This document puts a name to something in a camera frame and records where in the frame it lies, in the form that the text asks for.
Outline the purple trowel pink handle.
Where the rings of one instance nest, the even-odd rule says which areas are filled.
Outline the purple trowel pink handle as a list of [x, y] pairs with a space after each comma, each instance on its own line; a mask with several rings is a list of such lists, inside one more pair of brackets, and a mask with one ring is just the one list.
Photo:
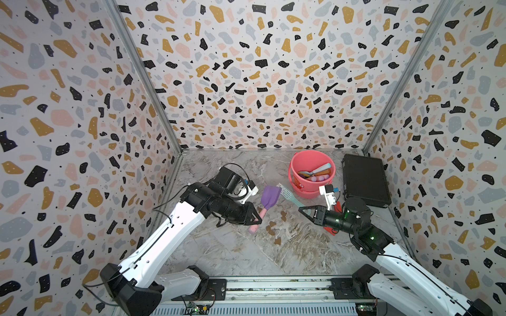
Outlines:
[[267, 211], [275, 206], [281, 195], [281, 188], [278, 186], [266, 186], [262, 193], [261, 203], [263, 209], [260, 211], [260, 218], [263, 219]]
[[322, 182], [328, 180], [329, 178], [330, 175], [318, 175], [318, 176], [311, 176], [307, 178], [307, 180], [311, 182]]

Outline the purple trowel pink handle front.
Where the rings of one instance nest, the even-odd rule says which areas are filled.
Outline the purple trowel pink handle front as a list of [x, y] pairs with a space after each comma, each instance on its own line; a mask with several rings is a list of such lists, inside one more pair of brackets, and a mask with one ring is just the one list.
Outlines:
[[262, 193], [261, 203], [263, 209], [260, 211], [260, 218], [263, 219], [267, 211], [275, 206], [281, 195], [281, 188], [278, 186], [266, 186]]

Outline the yellow trowel wooden handle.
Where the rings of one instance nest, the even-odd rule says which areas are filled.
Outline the yellow trowel wooden handle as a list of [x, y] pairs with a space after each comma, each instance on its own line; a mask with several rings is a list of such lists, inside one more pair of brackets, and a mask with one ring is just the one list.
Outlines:
[[326, 169], [320, 172], [308, 172], [308, 171], [300, 171], [298, 172], [298, 175], [304, 178], [311, 178], [313, 176], [323, 176], [323, 175], [330, 175], [332, 173], [331, 169]]

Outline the light blue trowel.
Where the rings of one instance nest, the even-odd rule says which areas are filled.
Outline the light blue trowel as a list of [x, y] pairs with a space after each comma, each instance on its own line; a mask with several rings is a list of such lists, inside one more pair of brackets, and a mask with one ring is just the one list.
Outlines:
[[315, 170], [312, 171], [312, 174], [317, 174], [319, 172], [323, 172], [323, 171], [326, 171], [328, 169], [332, 168], [332, 164], [331, 163], [326, 163], [318, 168], [316, 168]]

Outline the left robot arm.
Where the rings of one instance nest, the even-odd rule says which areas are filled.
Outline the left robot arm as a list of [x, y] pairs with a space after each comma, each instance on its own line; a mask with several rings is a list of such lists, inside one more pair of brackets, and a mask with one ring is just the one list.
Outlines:
[[109, 263], [100, 271], [115, 305], [127, 315], [151, 315], [162, 302], [209, 296], [209, 276], [194, 265], [179, 273], [159, 272], [186, 237], [210, 216], [218, 219], [218, 226], [261, 224], [249, 201], [257, 193], [248, 175], [240, 176], [228, 165], [204, 183], [184, 186], [174, 209], [149, 239], [120, 264]]

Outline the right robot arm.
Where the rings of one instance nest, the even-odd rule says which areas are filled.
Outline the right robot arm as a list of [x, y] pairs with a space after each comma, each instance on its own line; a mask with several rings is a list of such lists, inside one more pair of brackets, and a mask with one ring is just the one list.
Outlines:
[[313, 224], [349, 234], [352, 245], [363, 255], [394, 274], [398, 286], [378, 269], [365, 265], [357, 271], [357, 293], [366, 287], [375, 298], [392, 305], [405, 315], [492, 315], [481, 299], [469, 300], [437, 279], [412, 259], [383, 230], [372, 224], [372, 210], [363, 200], [349, 198], [342, 212], [330, 206], [299, 208]]

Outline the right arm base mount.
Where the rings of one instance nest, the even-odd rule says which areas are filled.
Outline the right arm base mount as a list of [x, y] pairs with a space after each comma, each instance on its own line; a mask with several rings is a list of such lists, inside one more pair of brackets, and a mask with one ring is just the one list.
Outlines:
[[367, 299], [370, 297], [367, 285], [359, 278], [333, 278], [329, 289], [335, 300]]

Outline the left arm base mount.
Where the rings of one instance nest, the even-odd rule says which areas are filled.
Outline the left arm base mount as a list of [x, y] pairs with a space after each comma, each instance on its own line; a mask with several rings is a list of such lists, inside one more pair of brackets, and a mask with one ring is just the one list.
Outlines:
[[227, 279], [202, 280], [197, 289], [190, 295], [179, 296], [171, 301], [224, 301], [227, 289]]

